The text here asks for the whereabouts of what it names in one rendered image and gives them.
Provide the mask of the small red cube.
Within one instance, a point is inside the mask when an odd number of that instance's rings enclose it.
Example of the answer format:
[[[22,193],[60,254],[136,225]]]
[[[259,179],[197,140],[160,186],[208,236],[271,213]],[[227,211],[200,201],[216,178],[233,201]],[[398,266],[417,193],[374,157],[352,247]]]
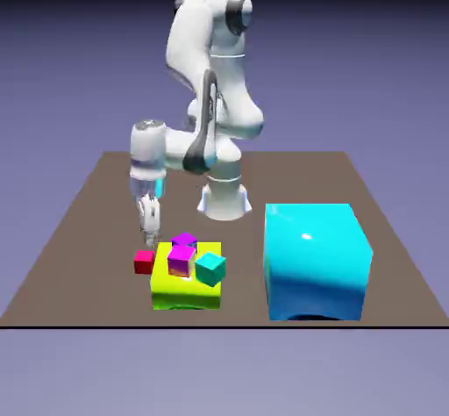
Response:
[[[138,250],[133,258],[134,273],[139,275],[151,275],[155,252],[153,250]]]

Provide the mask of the large cyan box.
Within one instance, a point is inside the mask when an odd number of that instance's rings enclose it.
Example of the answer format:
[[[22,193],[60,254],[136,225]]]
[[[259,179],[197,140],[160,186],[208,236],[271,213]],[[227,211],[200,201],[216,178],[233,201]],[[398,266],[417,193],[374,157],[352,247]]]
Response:
[[[263,272],[271,320],[361,319],[372,259],[349,204],[265,207]]]

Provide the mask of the small purple cube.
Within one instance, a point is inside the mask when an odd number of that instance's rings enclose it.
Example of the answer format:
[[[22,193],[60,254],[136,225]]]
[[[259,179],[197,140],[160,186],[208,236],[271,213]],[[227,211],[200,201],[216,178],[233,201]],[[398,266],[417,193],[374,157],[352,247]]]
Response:
[[[172,248],[197,251],[197,238],[191,233],[179,233],[171,239]]]

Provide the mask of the small magenta cube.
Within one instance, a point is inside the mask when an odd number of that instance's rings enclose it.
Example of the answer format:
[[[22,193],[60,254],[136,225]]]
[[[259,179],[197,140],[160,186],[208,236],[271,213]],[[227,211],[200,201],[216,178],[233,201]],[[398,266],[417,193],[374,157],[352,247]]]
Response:
[[[173,245],[167,256],[168,274],[190,277],[194,268],[196,249],[191,246]]]

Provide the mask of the large yellow box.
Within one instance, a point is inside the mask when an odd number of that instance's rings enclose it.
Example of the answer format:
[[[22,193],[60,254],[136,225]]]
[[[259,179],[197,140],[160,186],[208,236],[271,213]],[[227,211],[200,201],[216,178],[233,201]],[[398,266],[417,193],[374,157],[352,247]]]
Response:
[[[167,256],[171,249],[170,242],[161,242],[158,246],[149,279],[153,309],[217,310],[221,302],[221,283],[214,287],[201,283],[196,279],[195,271],[190,278],[169,275]]]

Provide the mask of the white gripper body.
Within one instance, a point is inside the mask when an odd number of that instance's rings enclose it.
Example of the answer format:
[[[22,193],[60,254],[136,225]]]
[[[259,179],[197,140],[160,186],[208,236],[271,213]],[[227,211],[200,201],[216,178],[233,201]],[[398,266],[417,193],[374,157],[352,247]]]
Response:
[[[160,202],[156,197],[145,194],[139,200],[140,226],[145,233],[158,233],[160,230]]]

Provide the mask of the small teal cube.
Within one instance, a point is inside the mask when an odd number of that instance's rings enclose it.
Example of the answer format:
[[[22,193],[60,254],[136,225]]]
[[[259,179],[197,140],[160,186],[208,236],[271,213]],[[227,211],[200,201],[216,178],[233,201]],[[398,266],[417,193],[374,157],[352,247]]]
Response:
[[[210,287],[220,283],[226,275],[226,258],[206,252],[195,262],[196,279]]]

